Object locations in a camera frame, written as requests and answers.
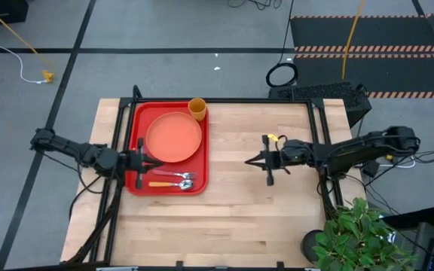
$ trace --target plate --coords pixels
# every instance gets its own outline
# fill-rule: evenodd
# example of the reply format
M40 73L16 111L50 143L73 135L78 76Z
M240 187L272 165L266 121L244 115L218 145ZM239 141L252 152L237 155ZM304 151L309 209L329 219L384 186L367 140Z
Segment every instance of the plate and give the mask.
M166 113L154 120L145 140L148 152L167 163L188 159L197 151L201 141L199 123L182 112Z

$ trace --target orange cable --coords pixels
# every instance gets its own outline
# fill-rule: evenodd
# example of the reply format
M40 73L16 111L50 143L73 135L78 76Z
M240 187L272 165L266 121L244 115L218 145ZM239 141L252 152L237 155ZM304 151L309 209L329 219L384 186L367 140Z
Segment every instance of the orange cable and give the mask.
M350 44L351 44L351 39L353 39L353 34L354 34L354 29L356 28L356 24L358 23L358 19L359 19L359 15L361 15L361 10L362 7L365 5L365 0L361 0L361 4L359 4L359 8L358 8L358 14L356 14L356 17L354 18L354 23L353 23L353 27L351 28L351 33L349 38L347 38L347 44L346 47L344 48L344 59L343 59L343 70L341 73L341 79L344 80L344 76L346 75L346 59L347 59L347 54L349 53L350 50Z
M20 39L20 41L22 41L29 49L31 49L31 51L42 61L44 62L48 68L50 68L51 70L54 71L53 65L51 65L50 62L48 62L42 55L40 55L35 48L33 48L31 46L31 44L29 44L28 42L26 42L23 38L21 38L9 25L7 25L1 18L0 18L0 23L3 24L3 26L5 26L11 33L13 33L13 35L15 35L18 39Z

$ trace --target yellow cup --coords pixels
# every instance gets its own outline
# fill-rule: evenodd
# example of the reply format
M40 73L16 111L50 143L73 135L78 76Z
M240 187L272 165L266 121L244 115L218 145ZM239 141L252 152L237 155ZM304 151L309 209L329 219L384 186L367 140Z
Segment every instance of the yellow cup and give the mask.
M193 98L188 102L188 110L196 121L202 121L207 113L207 104L201 98Z

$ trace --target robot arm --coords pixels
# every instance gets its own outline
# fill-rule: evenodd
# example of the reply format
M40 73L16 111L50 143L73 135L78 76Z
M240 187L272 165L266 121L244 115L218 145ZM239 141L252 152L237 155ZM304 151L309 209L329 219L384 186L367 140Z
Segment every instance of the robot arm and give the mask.
M52 129L37 129L31 146L37 151L57 151L73 157L77 163L92 167L98 175L107 178L113 172L122 176L125 170L136 171L138 189L142 187L141 174L164 164L142 152L143 139L138 140L137 151L117 152L106 145L73 142L58 136Z
M281 150L269 151L269 136L263 135L262 142L264 150L245 163L267 171L268 186L274 185L272 170L275 169L287 171L287 166L305 164L318 170L326 170L332 178L339 178L356 164L375 160L387 154L408 157L415 154L420 147L420 139L414 135L413 129L404 126L391 126L381 132L370 132L332 145L291 139L284 142Z

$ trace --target orange handle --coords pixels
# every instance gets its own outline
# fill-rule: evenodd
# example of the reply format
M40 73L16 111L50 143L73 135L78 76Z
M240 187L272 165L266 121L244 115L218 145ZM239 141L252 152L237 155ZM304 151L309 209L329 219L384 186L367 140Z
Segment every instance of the orange handle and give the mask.
M171 187L173 183L163 182L163 181L151 181L148 183L149 187Z

